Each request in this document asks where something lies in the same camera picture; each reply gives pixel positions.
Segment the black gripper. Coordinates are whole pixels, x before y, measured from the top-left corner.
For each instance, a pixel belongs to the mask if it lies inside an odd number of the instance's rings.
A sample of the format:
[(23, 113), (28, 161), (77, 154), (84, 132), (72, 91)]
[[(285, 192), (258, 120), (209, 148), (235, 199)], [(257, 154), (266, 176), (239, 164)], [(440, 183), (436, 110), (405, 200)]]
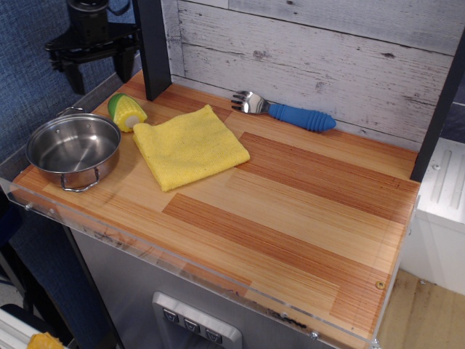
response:
[(109, 38), (85, 44), (69, 28), (64, 34), (46, 44), (52, 67), (64, 71), (72, 90), (85, 94), (79, 66), (105, 58), (113, 58), (116, 73), (123, 83), (132, 77), (134, 55), (139, 49), (138, 28), (134, 24), (109, 24)]

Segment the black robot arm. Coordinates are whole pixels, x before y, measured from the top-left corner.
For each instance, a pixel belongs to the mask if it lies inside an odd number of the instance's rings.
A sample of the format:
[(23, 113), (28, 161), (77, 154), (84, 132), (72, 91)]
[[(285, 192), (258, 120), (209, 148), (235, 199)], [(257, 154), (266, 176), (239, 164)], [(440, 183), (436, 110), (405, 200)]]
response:
[(67, 1), (70, 26), (45, 45), (52, 68), (64, 73), (72, 90), (85, 94), (79, 66), (112, 58), (115, 72), (125, 83), (132, 77), (134, 56), (139, 50), (138, 28), (131, 23), (112, 23), (108, 15), (124, 15), (131, 7), (126, 1), (113, 9), (109, 1)]

